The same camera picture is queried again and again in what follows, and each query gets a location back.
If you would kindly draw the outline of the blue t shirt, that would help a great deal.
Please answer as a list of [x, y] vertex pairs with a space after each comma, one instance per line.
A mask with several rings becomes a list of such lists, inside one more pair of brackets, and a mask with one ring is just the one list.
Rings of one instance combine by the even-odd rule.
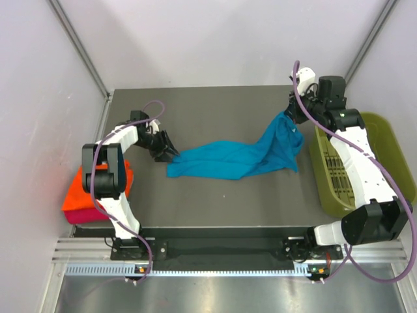
[[283, 112], [255, 143], [220, 140], [185, 150], [167, 165], [166, 176], [239, 180], [273, 171], [298, 171], [304, 137]]

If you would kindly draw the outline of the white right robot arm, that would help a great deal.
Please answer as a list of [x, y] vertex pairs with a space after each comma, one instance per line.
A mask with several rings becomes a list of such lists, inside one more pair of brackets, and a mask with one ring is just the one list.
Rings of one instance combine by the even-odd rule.
[[296, 124], [313, 121], [336, 150], [354, 195], [354, 210], [340, 221], [310, 228], [304, 250], [321, 257], [331, 245], [362, 245], [397, 239], [408, 216], [405, 205], [372, 163], [375, 155], [366, 124], [356, 109], [346, 107], [345, 79], [315, 77], [308, 67], [292, 72], [296, 82], [285, 111]]

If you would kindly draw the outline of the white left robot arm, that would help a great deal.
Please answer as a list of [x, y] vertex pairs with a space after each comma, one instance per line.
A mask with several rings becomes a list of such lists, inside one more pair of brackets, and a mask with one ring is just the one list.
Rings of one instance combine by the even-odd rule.
[[179, 155], [167, 132], [160, 130], [157, 118], [142, 110], [132, 111], [129, 120], [117, 125], [103, 140], [85, 144], [81, 150], [82, 187], [114, 227], [114, 260], [139, 260], [149, 257], [151, 251], [128, 202], [124, 154], [133, 145], [146, 149], [155, 162], [170, 163]]

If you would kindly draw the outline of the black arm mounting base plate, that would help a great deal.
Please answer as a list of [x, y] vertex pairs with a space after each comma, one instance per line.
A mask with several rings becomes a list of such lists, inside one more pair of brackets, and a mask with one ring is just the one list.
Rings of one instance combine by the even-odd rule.
[[[271, 270], [289, 269], [302, 261], [342, 260], [339, 245], [310, 246], [306, 227], [143, 228], [157, 270]], [[115, 230], [77, 227], [76, 238], [104, 238], [112, 249]]]

